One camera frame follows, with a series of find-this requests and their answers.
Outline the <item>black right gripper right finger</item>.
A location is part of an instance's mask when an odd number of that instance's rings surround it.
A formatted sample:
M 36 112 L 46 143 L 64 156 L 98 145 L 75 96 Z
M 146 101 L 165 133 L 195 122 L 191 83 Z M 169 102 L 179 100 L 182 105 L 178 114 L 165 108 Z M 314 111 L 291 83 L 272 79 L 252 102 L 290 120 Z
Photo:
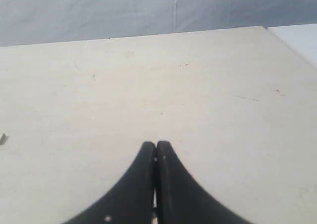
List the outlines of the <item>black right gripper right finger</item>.
M 168 141 L 157 144 L 160 224 L 248 224 L 207 193 L 181 163 Z

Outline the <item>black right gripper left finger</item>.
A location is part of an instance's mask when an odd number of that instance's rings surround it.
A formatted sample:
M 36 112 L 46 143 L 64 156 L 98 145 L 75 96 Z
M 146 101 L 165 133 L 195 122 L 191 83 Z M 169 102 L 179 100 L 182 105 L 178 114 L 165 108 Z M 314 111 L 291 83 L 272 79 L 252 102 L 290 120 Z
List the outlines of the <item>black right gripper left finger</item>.
M 156 147 L 144 142 L 120 180 L 68 224 L 151 224 Z

